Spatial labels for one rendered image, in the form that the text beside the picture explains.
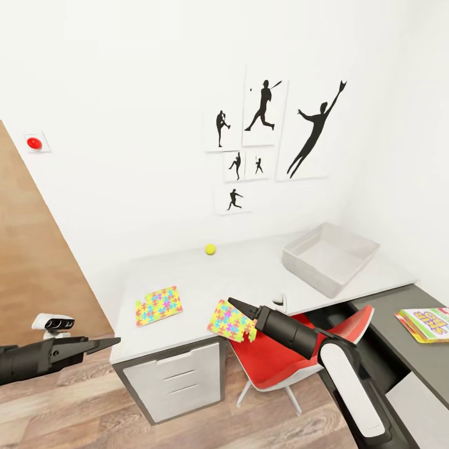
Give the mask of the jigsaw puzzle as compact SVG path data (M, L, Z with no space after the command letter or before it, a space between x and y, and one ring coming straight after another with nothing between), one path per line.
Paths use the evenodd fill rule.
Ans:
M220 299L206 330L237 342L244 341L243 332L246 331L250 334L249 339L252 342L257 333L257 329L254 328L256 323L256 319L252 321L229 302Z
M150 324L160 319L183 312L177 286L159 290L144 297L147 303L135 303L136 327Z

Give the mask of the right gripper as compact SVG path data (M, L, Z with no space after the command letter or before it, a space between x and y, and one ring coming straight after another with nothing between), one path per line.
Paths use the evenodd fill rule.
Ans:
M256 319L255 329L291 349L299 321L266 305L258 308L233 297L229 297L228 302L252 321Z

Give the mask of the board game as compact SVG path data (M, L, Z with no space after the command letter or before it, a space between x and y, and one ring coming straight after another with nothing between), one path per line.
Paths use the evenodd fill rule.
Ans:
M421 343L449 342L449 308L401 309L395 316Z

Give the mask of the toy box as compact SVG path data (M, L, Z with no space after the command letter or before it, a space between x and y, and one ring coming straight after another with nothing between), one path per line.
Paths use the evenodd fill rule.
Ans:
M371 239L323 223L283 247L284 267L333 299L378 249Z

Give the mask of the tennis ball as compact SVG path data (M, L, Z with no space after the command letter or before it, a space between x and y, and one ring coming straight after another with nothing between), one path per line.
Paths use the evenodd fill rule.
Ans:
M216 252L216 247L213 244L207 244L205 246L205 251L207 254L212 255Z

